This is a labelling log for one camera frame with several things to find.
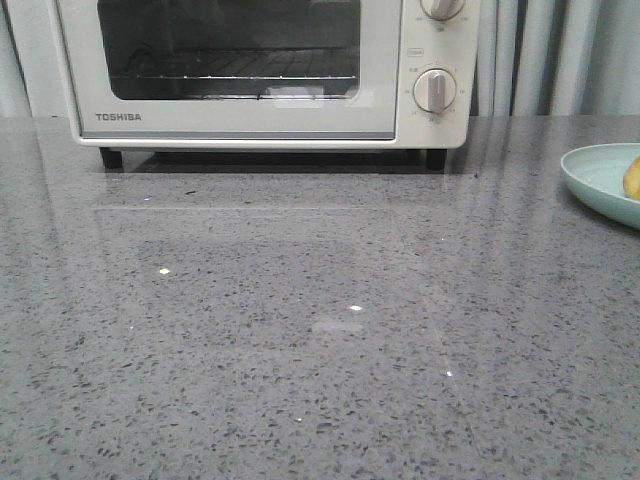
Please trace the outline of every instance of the gray speckled countertop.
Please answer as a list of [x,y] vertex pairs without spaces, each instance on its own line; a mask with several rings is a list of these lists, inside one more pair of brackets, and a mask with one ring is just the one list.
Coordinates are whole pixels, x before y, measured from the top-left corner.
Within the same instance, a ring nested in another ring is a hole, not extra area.
[[0,121],[0,478],[640,478],[640,232],[559,170],[639,141],[484,119],[444,175],[105,173],[63,119]]

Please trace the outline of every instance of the light blue plate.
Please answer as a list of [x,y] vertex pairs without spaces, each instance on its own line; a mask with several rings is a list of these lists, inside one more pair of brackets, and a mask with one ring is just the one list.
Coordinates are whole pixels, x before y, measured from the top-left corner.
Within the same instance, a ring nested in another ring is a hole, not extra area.
[[640,201],[625,196],[622,177],[640,155],[640,143],[593,145],[562,157],[569,190],[586,205],[618,222],[640,229]]

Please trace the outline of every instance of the oven door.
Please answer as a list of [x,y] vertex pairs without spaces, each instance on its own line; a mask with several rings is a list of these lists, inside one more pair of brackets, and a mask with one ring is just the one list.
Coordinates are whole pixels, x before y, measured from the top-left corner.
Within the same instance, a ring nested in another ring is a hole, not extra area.
[[401,3],[58,0],[81,136],[393,139]]

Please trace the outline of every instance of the white toaster oven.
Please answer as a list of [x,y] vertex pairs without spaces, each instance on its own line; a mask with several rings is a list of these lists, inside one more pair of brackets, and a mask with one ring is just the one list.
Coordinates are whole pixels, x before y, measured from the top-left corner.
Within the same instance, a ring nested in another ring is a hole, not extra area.
[[126,149],[464,143],[480,0],[48,0],[72,132]]

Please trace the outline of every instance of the control knob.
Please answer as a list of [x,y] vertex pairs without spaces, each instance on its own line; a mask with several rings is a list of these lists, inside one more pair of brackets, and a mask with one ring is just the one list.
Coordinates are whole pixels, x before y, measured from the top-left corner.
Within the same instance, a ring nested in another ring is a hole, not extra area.
[[440,21],[455,17],[464,6],[464,0],[420,0],[420,3],[427,16]]
[[427,70],[416,81],[413,97],[421,109],[442,113],[456,98],[456,81],[446,70]]

